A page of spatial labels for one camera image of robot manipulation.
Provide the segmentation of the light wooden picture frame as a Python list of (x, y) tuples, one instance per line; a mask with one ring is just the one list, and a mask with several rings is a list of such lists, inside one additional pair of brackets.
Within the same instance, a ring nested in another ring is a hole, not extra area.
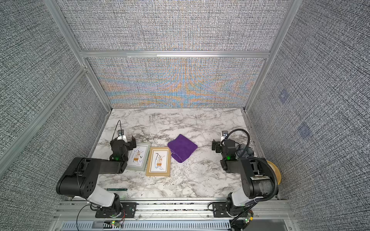
[(171, 154), (168, 147), (151, 147), (145, 175), (148, 177), (169, 177)]

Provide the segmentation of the purple cloth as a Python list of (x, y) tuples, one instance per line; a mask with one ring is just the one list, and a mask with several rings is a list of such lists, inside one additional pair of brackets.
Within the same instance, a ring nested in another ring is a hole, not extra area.
[(182, 134), (179, 134), (176, 139), (168, 142), (167, 146), (171, 151), (172, 158), (178, 163), (186, 161), (198, 148), (195, 143)]

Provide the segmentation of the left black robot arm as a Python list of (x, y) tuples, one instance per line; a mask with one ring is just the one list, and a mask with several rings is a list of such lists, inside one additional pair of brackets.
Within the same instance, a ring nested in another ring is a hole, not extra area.
[(97, 185), (102, 174), (122, 174), (129, 159), (129, 151), (136, 148), (136, 139), (130, 141), (115, 138), (110, 142), (112, 155), (108, 160), (76, 157), (69, 164), (56, 185), (59, 195), (79, 196), (98, 206), (98, 214), (117, 218), (124, 215), (120, 197)]

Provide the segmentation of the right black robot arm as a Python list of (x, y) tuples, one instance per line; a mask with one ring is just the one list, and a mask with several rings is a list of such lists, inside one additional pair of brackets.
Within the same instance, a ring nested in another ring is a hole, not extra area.
[(221, 167), (226, 173), (240, 175), (241, 187), (226, 198), (225, 208), (229, 216), (236, 217), (278, 193), (274, 170), (266, 159), (255, 157), (248, 145), (234, 140), (213, 140), (212, 150), (221, 154)]

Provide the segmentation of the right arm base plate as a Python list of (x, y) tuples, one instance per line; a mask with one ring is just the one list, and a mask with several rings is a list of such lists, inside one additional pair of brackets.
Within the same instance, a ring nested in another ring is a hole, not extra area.
[(231, 218), (241, 213), (247, 214), (247, 207), (228, 207), (227, 202), (212, 202), (209, 209), (215, 218)]

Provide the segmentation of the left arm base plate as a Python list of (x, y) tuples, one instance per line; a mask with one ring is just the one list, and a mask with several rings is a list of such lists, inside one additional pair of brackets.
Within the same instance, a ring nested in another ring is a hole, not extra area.
[(101, 207), (97, 209), (95, 218), (134, 218), (136, 207), (135, 202), (121, 202), (118, 208), (114, 204), (107, 208)]

